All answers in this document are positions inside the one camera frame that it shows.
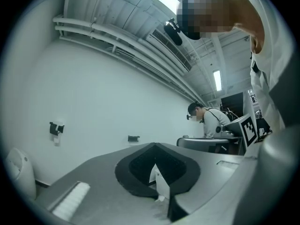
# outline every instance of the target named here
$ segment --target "ceiling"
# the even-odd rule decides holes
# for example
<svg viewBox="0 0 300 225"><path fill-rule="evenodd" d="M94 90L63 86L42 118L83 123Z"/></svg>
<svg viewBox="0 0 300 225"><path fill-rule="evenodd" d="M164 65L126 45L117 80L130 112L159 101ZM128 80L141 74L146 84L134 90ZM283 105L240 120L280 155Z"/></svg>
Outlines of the ceiling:
<svg viewBox="0 0 300 225"><path fill-rule="evenodd" d="M174 14L158 0L65 0L64 17L112 24L145 39L155 28L165 34L162 25ZM193 66L184 79L203 100L220 99L251 87L250 41L246 33L234 29L197 41L185 37L177 48ZM219 92L213 78L213 71L218 69L222 76Z"/></svg>

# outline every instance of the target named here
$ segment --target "man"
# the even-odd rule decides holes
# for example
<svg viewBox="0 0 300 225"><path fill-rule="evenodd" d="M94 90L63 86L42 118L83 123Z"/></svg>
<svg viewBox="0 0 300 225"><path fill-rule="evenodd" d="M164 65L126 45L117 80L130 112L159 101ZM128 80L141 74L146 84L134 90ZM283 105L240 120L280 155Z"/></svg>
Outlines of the man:
<svg viewBox="0 0 300 225"><path fill-rule="evenodd" d="M229 118L218 109L206 108L197 102L190 104L187 109L191 119L204 122L204 137L212 138L216 128L230 123Z"/></svg>
<svg viewBox="0 0 300 225"><path fill-rule="evenodd" d="M182 0L177 22L191 34L240 29L251 38L251 84L262 115L273 131L285 126L269 91L295 51L295 41L269 0Z"/></svg>

